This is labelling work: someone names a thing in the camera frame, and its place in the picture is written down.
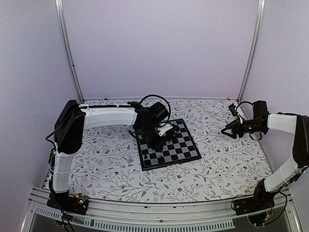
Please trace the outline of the black silver chess board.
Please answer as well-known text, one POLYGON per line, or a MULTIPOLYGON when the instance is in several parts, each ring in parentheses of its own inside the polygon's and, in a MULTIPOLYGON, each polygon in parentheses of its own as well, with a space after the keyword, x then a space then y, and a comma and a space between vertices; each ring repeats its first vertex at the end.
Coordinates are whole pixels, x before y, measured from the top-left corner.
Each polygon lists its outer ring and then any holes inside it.
POLYGON ((170 124, 178 125, 180 128, 177 132, 177 142, 173 143, 172 141, 167 141, 162 152, 156 152, 151 149, 146 141, 142 139, 141 133, 135 131, 135 135, 139 138, 137 140, 137 146, 141 169, 143 171, 201 159, 201 154, 184 120, 182 118, 174 119, 170 121, 170 124), (156 153, 156 159, 150 159, 150 154, 152 153, 156 153), (158 162, 158 158, 161 156, 163 156, 165 160, 163 163, 158 162))

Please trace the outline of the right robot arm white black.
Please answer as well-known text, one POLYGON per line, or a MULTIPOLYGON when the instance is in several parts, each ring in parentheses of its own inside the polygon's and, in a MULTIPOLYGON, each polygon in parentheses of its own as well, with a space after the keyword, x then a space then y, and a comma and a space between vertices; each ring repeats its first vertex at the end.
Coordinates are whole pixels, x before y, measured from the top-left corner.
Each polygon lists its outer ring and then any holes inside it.
POLYGON ((279 133, 266 142, 269 146, 267 151, 271 151, 275 159, 285 160, 279 161, 274 172, 258 182, 249 199, 249 206, 259 211, 271 204, 282 187, 296 181, 309 167, 309 117, 293 113, 270 113, 265 101, 255 101, 251 106, 253 117, 245 119, 238 106, 229 105, 228 109, 235 119, 221 133, 233 139, 242 138, 245 134, 252 137, 255 133, 279 133))

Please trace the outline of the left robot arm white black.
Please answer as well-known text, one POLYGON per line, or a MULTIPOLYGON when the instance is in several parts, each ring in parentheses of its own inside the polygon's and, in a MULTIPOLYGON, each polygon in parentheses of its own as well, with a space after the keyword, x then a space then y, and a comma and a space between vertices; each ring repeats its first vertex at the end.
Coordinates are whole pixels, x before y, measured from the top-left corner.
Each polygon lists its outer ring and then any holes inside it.
POLYGON ((62 210, 72 205, 68 180, 74 155, 80 150, 83 132, 87 129, 127 125, 139 131, 146 143, 155 151, 161 150, 166 139, 164 134, 172 128, 164 120, 170 117, 170 105, 156 102, 144 107, 140 102, 129 102, 126 105, 88 105, 78 104, 75 100, 66 103, 55 123, 54 138, 55 155, 51 159, 51 189, 56 193, 53 202, 62 210))

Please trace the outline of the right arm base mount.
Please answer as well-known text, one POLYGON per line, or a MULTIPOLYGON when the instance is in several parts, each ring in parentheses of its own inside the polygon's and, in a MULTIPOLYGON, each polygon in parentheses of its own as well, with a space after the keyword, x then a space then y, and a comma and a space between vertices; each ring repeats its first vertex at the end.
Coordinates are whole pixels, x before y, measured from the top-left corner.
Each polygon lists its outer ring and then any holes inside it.
POLYGON ((259 203, 255 201, 253 196, 233 199, 231 202, 231 208, 237 216, 270 209, 274 206, 274 200, 259 203))

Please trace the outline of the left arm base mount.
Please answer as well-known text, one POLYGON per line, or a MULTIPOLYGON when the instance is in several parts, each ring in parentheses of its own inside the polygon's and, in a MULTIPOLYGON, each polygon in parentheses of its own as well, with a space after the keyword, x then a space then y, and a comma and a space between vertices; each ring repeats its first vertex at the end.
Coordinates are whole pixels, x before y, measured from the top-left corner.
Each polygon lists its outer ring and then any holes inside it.
POLYGON ((47 206, 51 208, 79 215, 86 215, 88 205, 88 196, 81 193, 77 195, 70 195, 68 192, 50 193, 49 199, 47 201, 47 206))

